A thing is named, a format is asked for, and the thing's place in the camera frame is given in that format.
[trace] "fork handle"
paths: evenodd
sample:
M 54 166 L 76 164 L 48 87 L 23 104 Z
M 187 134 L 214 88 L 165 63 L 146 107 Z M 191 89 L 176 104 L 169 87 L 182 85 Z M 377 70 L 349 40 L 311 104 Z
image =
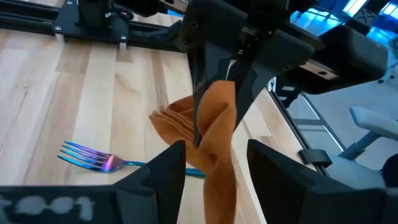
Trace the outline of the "fork handle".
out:
M 127 164 L 129 166 L 144 166 L 146 164 L 146 162 L 129 161 L 129 162 L 127 162 Z M 202 171 L 195 169 L 195 168 L 186 168 L 185 174 L 192 176 L 192 177 L 201 177 L 201 178 L 206 177 L 206 174 L 204 174 Z

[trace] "light wood surface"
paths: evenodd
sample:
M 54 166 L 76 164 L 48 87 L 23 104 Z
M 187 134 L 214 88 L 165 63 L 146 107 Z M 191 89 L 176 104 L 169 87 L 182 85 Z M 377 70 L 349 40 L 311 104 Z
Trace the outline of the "light wood surface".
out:
M 45 4 L 59 5 L 58 1 Z M 140 21 L 169 26 L 164 14 Z M 127 160 L 167 148 L 148 114 L 192 94 L 185 54 L 0 30 L 0 185 L 112 184 L 137 168 L 101 174 L 57 159 L 71 140 Z M 301 145 L 265 90 L 233 138 L 236 223 L 265 223 L 252 186 L 246 144 L 254 138 L 300 161 Z M 203 180 L 187 177 L 179 223 L 204 223 Z

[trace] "napkin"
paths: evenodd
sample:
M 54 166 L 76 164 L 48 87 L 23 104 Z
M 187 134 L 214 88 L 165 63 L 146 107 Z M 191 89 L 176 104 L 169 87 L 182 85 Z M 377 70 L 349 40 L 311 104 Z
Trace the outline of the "napkin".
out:
M 160 107 L 149 115 L 159 136 L 173 144 L 185 140 L 187 162 L 204 172 L 206 224 L 232 224 L 236 210 L 236 178 L 231 158 L 231 140 L 236 123 L 235 84 L 216 81 L 202 96 L 197 126 L 202 136 L 193 145 L 193 96 Z

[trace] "iridescent fork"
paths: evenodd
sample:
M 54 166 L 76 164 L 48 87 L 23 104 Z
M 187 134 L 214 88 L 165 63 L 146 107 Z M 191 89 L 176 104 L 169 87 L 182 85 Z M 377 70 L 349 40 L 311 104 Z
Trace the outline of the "iridescent fork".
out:
M 98 152 L 74 142 L 65 141 L 65 143 L 67 145 L 63 145 L 62 147 L 68 150 L 61 149 L 60 151 L 83 162 L 65 156 L 58 156 L 58 158 L 89 170 L 108 173 L 114 172 L 124 166 L 145 165 L 145 162 L 125 161 L 116 155 Z M 198 169 L 186 168 L 185 173 L 194 177 L 206 177 L 206 174 Z

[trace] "wooden tabletop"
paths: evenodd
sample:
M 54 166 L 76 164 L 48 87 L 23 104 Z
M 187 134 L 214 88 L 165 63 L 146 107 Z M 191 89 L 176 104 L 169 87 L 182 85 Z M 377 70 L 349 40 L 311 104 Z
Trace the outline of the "wooden tabletop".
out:
M 180 18 L 137 18 L 171 25 Z M 148 114 L 192 94 L 185 54 L 0 30 L 0 185 L 112 184 L 136 167 L 112 174 L 57 159 L 71 140 L 127 160 L 149 161 L 168 147 Z M 265 90 L 233 138 L 238 179 L 236 223 L 265 223 L 252 186 L 248 139 L 300 161 L 301 145 Z M 187 177 L 179 223 L 204 223 L 203 180 Z

